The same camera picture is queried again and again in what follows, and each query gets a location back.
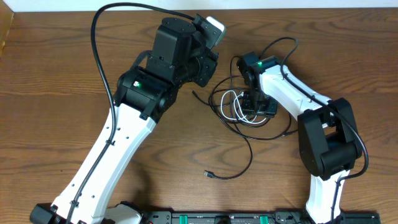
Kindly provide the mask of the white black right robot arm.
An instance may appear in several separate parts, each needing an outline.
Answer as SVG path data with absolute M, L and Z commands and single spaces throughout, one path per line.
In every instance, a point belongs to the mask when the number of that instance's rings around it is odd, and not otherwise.
M 250 90 L 243 116 L 273 118 L 282 105 L 298 124 L 300 158 L 311 174 L 305 213 L 312 223 L 343 223 L 340 198 L 350 170 L 366 153 L 350 103 L 318 94 L 296 78 L 277 57 L 240 56 L 237 68 Z

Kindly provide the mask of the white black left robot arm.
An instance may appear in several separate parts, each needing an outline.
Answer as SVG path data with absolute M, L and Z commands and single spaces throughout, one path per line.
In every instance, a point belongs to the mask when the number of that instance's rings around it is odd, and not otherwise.
M 213 17 L 162 20 L 152 50 L 139 54 L 118 80 L 114 106 L 80 169 L 52 203 L 37 204 L 32 223 L 139 223 L 142 213 L 123 203 L 108 207 L 137 148 L 173 105 L 184 83 L 207 85 L 225 26 Z

